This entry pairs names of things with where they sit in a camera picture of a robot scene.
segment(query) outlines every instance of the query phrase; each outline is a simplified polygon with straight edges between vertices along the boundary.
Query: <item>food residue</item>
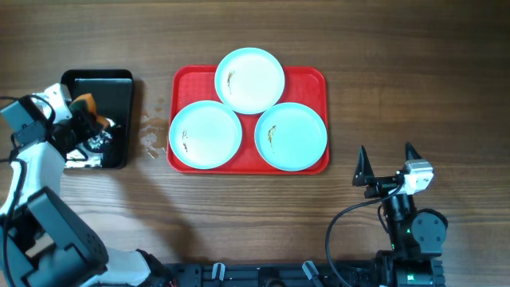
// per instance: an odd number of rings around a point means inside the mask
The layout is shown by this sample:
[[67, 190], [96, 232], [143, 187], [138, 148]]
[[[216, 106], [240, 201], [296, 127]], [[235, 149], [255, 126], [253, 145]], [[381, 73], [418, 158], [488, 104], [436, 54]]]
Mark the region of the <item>food residue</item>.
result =
[[229, 78], [226, 80], [226, 85], [229, 87], [230, 95], [232, 95], [232, 90], [230, 89], [230, 79], [232, 79], [232, 76], [233, 76], [234, 73], [235, 73], [235, 71], [230, 71], [229, 72]]
[[271, 148], [273, 148], [273, 137], [274, 137], [274, 132], [276, 131], [276, 129], [277, 129], [277, 126], [273, 125], [273, 127], [270, 128], [268, 131], [268, 141], [271, 144]]
[[182, 131], [182, 145], [184, 146], [184, 150], [188, 152], [188, 147], [186, 146], [186, 143], [184, 142], [184, 139], [188, 138], [188, 133], [186, 130]]

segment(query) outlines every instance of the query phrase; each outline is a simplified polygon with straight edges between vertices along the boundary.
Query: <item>spill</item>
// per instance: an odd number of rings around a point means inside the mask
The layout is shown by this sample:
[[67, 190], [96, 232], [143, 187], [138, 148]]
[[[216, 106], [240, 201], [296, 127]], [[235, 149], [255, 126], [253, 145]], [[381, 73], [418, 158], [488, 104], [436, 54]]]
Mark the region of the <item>spill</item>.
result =
[[230, 71], [229, 72], [229, 78], [226, 80], [226, 85], [229, 87], [230, 95], [232, 95], [232, 90], [230, 89], [230, 80], [232, 79], [232, 76], [233, 76], [234, 73], [235, 73], [235, 71]]
[[140, 123], [140, 144], [153, 159], [163, 150], [166, 153], [168, 121], [161, 118], [148, 118]]
[[270, 128], [269, 131], [268, 131], [268, 141], [271, 144], [271, 148], [273, 148], [273, 137], [274, 137], [274, 132], [276, 130], [277, 130], [277, 126], [273, 125], [273, 127]]

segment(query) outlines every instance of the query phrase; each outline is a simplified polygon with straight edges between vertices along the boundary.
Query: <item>red tray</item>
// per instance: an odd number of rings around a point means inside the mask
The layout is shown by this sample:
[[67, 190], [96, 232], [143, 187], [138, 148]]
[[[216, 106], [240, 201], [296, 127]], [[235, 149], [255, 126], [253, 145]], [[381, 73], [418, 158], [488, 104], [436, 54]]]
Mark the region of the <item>red tray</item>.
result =
[[[214, 89], [216, 65], [188, 65], [181, 68], [174, 77], [170, 122], [188, 104], [199, 100], [221, 102]], [[285, 89], [278, 103], [297, 102], [316, 111], [328, 129], [328, 107], [326, 80], [315, 68], [284, 67]], [[239, 174], [239, 175], [314, 175], [326, 168], [329, 162], [329, 144], [322, 158], [303, 171], [281, 171], [262, 159], [255, 147], [254, 131], [258, 115], [236, 113], [241, 121], [242, 142], [237, 153], [227, 163], [210, 170], [199, 170], [182, 163], [167, 144], [168, 163], [177, 171], [196, 174]]]

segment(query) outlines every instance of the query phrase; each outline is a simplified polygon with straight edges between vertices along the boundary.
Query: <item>food crumb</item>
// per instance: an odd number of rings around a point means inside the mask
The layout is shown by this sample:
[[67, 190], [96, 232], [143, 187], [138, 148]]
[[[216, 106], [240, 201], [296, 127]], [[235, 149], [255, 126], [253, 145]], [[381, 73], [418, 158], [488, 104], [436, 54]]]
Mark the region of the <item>food crumb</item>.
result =
[[186, 130], [182, 131], [182, 145], [184, 146], [184, 150], [186, 152], [188, 152], [188, 147], [186, 145], [186, 143], [184, 142], [184, 139], [187, 139], [188, 138], [188, 133]]
[[274, 137], [274, 132], [276, 131], [276, 129], [277, 129], [277, 126], [273, 125], [273, 127], [270, 128], [268, 131], [268, 141], [271, 144], [271, 148], [273, 148], [273, 137]]
[[230, 89], [230, 79], [232, 79], [232, 76], [233, 76], [234, 73], [235, 73], [235, 71], [230, 71], [229, 72], [229, 78], [226, 80], [226, 85], [229, 87], [230, 95], [232, 95], [232, 90]]

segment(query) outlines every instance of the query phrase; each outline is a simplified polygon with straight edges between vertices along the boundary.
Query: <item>water stain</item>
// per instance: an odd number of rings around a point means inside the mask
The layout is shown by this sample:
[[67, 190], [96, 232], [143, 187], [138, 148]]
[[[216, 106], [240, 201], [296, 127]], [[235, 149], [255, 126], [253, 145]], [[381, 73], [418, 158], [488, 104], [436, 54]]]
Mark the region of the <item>water stain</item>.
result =
[[140, 123], [140, 144], [153, 159], [157, 159], [161, 151], [167, 152], [167, 134], [168, 120], [147, 117]]

